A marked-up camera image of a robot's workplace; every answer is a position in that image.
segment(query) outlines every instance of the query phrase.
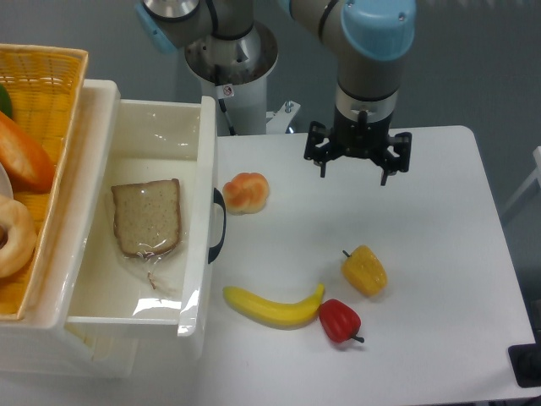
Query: yellow basket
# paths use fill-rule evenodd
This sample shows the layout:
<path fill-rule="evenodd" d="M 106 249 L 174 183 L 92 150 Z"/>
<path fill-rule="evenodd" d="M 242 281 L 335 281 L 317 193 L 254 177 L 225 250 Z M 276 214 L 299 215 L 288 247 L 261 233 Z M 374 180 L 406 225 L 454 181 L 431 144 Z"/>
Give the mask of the yellow basket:
<path fill-rule="evenodd" d="M 0 279 L 0 320 L 24 317 L 30 293 L 40 279 L 43 242 L 49 234 L 87 64 L 87 51 L 0 44 L 0 83 L 11 98 L 13 119 L 41 143 L 56 165 L 49 194 L 14 194 L 34 217 L 38 239 L 31 261 L 11 277 Z"/>

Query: bagel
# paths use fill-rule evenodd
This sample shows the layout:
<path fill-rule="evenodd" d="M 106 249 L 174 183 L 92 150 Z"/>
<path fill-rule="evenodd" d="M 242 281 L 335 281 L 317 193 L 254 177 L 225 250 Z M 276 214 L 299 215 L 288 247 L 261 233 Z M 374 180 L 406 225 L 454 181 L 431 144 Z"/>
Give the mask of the bagel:
<path fill-rule="evenodd" d="M 265 207 L 269 183 L 261 173 L 240 173 L 222 190 L 227 211 L 233 214 L 257 213 Z"/>
<path fill-rule="evenodd" d="M 0 227 L 8 235 L 0 248 L 0 277 L 8 277 L 31 258 L 37 241 L 36 225 L 25 205 L 0 195 Z"/>

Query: white storage box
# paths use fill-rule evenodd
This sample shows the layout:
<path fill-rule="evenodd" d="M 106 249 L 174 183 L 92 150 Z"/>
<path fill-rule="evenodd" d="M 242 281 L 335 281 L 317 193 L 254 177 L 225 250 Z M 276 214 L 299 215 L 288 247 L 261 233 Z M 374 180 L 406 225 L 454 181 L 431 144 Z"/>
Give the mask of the white storage box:
<path fill-rule="evenodd" d="M 120 100 L 114 83 L 86 80 L 57 200 L 49 267 L 22 321 L 0 323 L 0 369 L 125 376 L 139 339 L 203 346 L 216 205 L 215 103 Z M 125 260 L 113 233 L 115 184 L 178 178 L 183 242 L 153 268 Z"/>

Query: white plastic drawer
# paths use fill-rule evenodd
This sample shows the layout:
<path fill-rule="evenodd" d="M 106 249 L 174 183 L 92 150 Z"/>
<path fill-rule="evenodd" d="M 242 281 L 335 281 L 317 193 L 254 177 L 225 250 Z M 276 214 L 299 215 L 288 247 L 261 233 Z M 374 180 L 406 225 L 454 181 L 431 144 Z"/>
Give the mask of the white plastic drawer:
<path fill-rule="evenodd" d="M 190 337 L 200 346 L 210 285 L 215 148 L 215 103 L 209 97 L 200 105 L 120 101 L 96 211 L 67 304 L 70 328 L 97 337 Z M 171 178 L 181 183 L 183 242 L 156 267 L 124 259 L 113 233 L 111 186 Z M 147 270 L 153 270 L 156 288 Z"/>

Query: drawer handle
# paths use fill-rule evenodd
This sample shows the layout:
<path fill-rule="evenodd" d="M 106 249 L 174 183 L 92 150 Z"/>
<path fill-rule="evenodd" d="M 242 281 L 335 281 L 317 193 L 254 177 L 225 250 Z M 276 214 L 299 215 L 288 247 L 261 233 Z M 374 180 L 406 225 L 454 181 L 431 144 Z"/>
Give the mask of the drawer handle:
<path fill-rule="evenodd" d="M 221 239 L 218 244 L 216 244 L 214 247 L 209 248 L 209 264 L 214 262 L 214 260 L 218 257 L 221 251 L 221 247 L 223 246 L 223 242 L 226 239 L 226 223 L 227 223 L 227 214 L 226 214 L 226 202 L 223 200 L 223 196 L 220 193 L 220 190 L 217 188 L 214 188 L 214 203 L 219 205 L 223 210 L 223 229 L 221 231 Z"/>

